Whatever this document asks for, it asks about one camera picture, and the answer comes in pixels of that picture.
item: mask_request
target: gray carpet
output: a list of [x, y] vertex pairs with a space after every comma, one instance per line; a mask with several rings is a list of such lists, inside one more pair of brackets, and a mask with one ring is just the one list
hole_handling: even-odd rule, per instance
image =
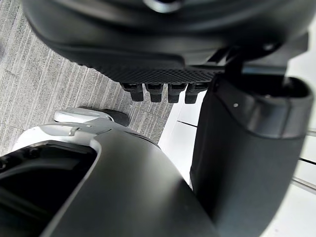
[[35, 35], [18, 0], [0, 0], [0, 155], [23, 130], [52, 122], [57, 109], [89, 106], [129, 114], [130, 127], [158, 141], [172, 105], [132, 102], [120, 85], [59, 56]]

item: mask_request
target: screw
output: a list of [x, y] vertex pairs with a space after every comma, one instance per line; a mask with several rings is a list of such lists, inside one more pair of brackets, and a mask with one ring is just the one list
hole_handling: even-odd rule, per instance
[[272, 44], [272, 43], [267, 43], [267, 44], [264, 44], [263, 45], [263, 49], [265, 50], [265, 51], [271, 51], [271, 50], [273, 50], [274, 49], [274, 45]]

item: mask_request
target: white floor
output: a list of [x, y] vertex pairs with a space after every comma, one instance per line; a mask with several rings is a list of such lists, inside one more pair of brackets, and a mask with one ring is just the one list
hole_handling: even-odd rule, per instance
[[[316, 92], [316, 21], [311, 25], [310, 51], [289, 63], [288, 76], [305, 80]], [[184, 93], [171, 110], [162, 132], [159, 146], [189, 183], [199, 111], [205, 93], [200, 93], [197, 103], [184, 104]], [[310, 121], [310, 130], [316, 131], [316, 103]], [[316, 137], [307, 136], [301, 157], [316, 162]], [[316, 165], [299, 161], [294, 177], [316, 187]], [[316, 195], [290, 185], [286, 197], [262, 237], [316, 237]]]

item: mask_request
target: black cylindrical part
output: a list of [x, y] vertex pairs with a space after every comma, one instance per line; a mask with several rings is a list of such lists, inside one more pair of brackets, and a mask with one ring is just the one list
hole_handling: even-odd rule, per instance
[[302, 81], [217, 77], [202, 104], [193, 190], [221, 237], [258, 237], [287, 191], [313, 95]]

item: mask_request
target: white plastic panel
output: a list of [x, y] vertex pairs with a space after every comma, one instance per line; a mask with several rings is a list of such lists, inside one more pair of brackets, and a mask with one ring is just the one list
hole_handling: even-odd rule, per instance
[[306, 136], [301, 158], [316, 162], [316, 137]]
[[203, 98], [206, 94], [206, 91], [200, 92], [197, 96], [197, 101], [195, 104], [184, 104], [182, 106], [181, 112], [178, 117], [178, 121], [186, 122], [188, 124], [197, 126], [198, 125], [198, 118], [199, 112], [201, 110]]
[[161, 147], [187, 183], [190, 182], [190, 168], [196, 132], [195, 127], [176, 122], [168, 141]]
[[275, 218], [261, 237], [315, 237], [316, 195], [290, 185]]
[[316, 185], [316, 165], [304, 161], [298, 161], [294, 177]]

